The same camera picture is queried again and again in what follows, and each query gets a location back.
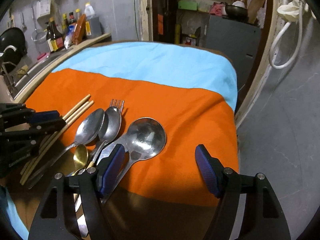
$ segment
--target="sink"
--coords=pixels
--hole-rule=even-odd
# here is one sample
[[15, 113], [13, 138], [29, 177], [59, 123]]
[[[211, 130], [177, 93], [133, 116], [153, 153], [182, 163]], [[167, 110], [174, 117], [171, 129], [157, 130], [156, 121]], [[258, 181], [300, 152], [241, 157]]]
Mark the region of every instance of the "sink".
[[49, 66], [52, 62], [54, 62], [57, 58], [66, 54], [68, 50], [63, 50], [59, 52], [55, 52], [47, 56], [44, 60], [36, 63], [28, 70], [27, 74], [24, 75], [19, 81], [15, 83], [14, 89], [11, 92], [13, 99], [19, 94], [19, 92], [31, 81], [33, 80], [43, 69]]

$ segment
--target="screw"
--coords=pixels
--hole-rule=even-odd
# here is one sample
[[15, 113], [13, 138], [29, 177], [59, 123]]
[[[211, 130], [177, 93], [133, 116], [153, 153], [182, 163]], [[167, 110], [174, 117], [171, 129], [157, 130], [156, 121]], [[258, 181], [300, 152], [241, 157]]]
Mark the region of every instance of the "screw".
[[258, 173], [257, 174], [258, 179], [265, 179], [265, 175], [263, 173]]
[[231, 168], [225, 168], [223, 171], [225, 174], [231, 174], [233, 172]]
[[54, 176], [55, 179], [61, 179], [61, 177], [62, 177], [62, 173], [60, 172]]
[[90, 167], [90, 168], [87, 169], [87, 172], [90, 173], [90, 174], [94, 173], [95, 171], [96, 171], [95, 167]]

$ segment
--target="white hose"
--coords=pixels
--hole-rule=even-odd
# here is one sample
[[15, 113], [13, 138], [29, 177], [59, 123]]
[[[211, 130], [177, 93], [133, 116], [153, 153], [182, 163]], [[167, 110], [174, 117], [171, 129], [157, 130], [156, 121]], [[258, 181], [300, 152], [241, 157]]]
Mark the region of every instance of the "white hose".
[[270, 52], [269, 52], [269, 63], [273, 68], [276, 69], [282, 69], [285, 68], [287, 66], [289, 66], [297, 57], [299, 49], [301, 47], [301, 41], [302, 41], [302, 13], [303, 13], [303, 3], [300, 2], [300, 6], [299, 6], [299, 36], [298, 36], [298, 43], [297, 43], [297, 47], [293, 53], [293, 55], [291, 56], [291, 58], [284, 64], [282, 65], [275, 65], [273, 64], [273, 56], [275, 53], [275, 48], [277, 43], [279, 42], [279, 40], [281, 39], [282, 35], [285, 33], [285, 31], [289, 28], [289, 26], [291, 25], [291, 22], [287, 22], [284, 27], [282, 28], [282, 30], [278, 33], [278, 35], [276, 36], [275, 40], [273, 41], [271, 48], [270, 48]]

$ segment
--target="pair of chopsticks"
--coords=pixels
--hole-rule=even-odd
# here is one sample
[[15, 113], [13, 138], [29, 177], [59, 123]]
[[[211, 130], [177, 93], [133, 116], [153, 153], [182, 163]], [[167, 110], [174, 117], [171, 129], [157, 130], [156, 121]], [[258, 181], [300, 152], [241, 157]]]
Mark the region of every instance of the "pair of chopsticks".
[[50, 149], [50, 147], [55, 143], [56, 140], [85, 112], [87, 111], [94, 103], [94, 101], [87, 102], [91, 95], [87, 95], [83, 98], [78, 104], [76, 104], [64, 117], [63, 120], [66, 121], [66, 125], [62, 128], [61, 131], [55, 132], [52, 135], [46, 136], [40, 144], [39, 155], [33, 158], [31, 161], [27, 162], [20, 174], [22, 175], [20, 183], [25, 184], [39, 161]]

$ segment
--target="fork tines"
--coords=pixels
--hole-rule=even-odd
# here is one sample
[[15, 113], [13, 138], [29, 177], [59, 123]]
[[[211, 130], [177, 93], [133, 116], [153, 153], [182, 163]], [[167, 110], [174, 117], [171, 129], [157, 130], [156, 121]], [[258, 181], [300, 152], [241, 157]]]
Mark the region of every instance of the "fork tines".
[[110, 102], [110, 106], [115, 106], [116, 108], [118, 108], [120, 113], [122, 113], [123, 105], [124, 105], [124, 100], [112, 99]]

